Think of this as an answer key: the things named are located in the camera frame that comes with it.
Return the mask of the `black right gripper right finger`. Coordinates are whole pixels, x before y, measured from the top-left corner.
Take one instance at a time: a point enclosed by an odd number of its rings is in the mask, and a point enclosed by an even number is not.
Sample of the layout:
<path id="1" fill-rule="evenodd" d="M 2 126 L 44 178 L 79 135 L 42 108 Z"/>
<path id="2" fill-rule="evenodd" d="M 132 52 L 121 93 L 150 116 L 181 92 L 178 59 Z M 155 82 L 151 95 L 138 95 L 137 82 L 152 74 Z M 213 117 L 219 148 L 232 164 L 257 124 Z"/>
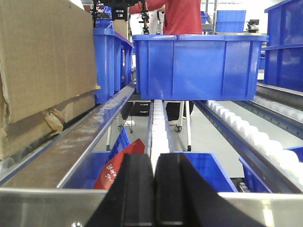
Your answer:
<path id="1" fill-rule="evenodd" d="M 161 154 L 155 173 L 158 227 L 261 227 L 222 198 L 182 153 Z"/>

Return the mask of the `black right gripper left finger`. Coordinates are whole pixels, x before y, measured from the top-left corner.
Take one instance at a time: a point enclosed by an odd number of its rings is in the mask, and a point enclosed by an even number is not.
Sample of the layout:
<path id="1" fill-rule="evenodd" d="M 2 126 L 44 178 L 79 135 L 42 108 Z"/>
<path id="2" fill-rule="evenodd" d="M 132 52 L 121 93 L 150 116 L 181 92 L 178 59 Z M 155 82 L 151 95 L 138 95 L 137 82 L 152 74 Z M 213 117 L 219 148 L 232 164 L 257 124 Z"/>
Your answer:
<path id="1" fill-rule="evenodd" d="M 147 154 L 125 154 L 120 171 L 86 227 L 153 227 L 153 172 Z"/>

